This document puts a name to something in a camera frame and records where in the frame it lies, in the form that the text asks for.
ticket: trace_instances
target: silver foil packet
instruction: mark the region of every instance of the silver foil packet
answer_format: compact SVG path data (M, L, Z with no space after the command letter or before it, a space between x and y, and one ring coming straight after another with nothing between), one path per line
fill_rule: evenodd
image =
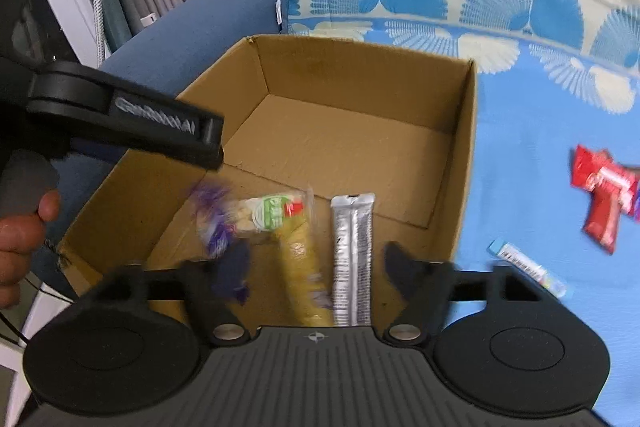
M371 324L371 257L375 194L336 196L334 215L334 321Z

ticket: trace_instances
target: cardboard box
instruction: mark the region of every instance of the cardboard box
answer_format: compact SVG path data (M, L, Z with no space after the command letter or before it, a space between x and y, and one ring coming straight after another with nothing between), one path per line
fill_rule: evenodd
M329 202L374 192L372 312L384 328L403 308L386 279L382 249L398 241L423 259L456 251L476 123L472 62L359 42L257 36L243 39L180 98L225 116L220 172L128 152L60 244L79 292L116 266L175 266L204 254L190 190L204 176L237 198L313 189L316 250L328 288ZM254 247L250 299L234 311L251 330L294 325L275 245ZM153 303L184 319L180 303Z

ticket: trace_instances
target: light blue and white package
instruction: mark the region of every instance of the light blue and white package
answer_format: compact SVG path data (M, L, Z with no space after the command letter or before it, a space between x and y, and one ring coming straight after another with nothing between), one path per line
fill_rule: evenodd
M542 265L524 255L511 243L506 243L501 239L495 239L487 250L498 259L507 261L507 263L513 264L513 266L526 273L556 299L567 298L569 296L569 288L562 280L558 279L558 277L550 273Z

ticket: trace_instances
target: ribbed black surface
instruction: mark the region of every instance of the ribbed black surface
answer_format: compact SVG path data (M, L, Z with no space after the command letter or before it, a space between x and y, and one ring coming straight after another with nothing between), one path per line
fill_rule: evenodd
M369 327L264 328L246 346L214 351L190 385L157 406L83 418L47 405L25 425L606 427L588 411L522 420L480 410L449 391L418 351L382 344Z

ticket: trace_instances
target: yellow wrapper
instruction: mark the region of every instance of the yellow wrapper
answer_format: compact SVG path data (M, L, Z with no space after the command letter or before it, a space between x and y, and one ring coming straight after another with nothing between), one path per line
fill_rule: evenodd
M275 234L280 242L280 258L291 307L300 325L334 325L331 301L318 269L311 241L311 227L305 214L288 217Z

